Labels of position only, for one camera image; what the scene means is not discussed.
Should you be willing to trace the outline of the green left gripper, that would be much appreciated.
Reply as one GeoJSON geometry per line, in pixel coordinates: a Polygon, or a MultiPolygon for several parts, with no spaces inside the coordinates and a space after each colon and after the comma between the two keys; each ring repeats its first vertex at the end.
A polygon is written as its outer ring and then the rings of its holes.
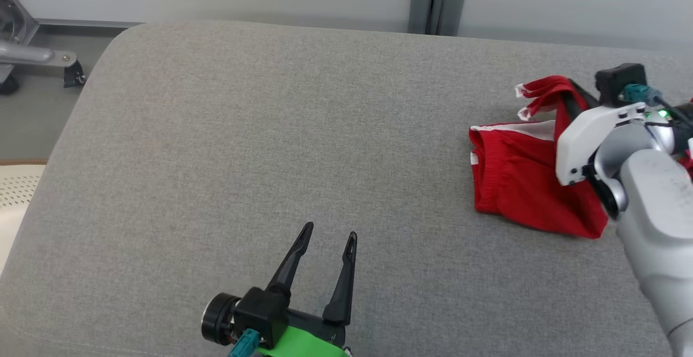
{"type": "MultiPolygon", "coordinates": [[[[307,222],[285,254],[266,291],[283,296],[291,295],[291,287],[302,256],[310,243],[313,222],[307,222]]],[[[357,233],[352,231],[342,254],[336,288],[322,317],[288,310],[288,327],[272,349],[260,347],[257,355],[264,356],[349,356],[345,345],[346,327],[351,323],[356,275],[357,233]]]]}

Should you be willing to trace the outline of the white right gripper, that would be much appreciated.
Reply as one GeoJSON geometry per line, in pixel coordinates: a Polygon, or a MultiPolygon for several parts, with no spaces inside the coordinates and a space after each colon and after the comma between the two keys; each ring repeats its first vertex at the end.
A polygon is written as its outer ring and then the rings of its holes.
{"type": "Polygon", "coordinates": [[[575,93],[562,92],[569,124],[557,142],[556,175],[562,186],[584,181],[587,174],[583,169],[589,165],[599,179],[610,185],[632,154],[659,149],[657,138],[646,126],[645,103],[600,107],[591,93],[571,78],[568,80],[575,93]]]}

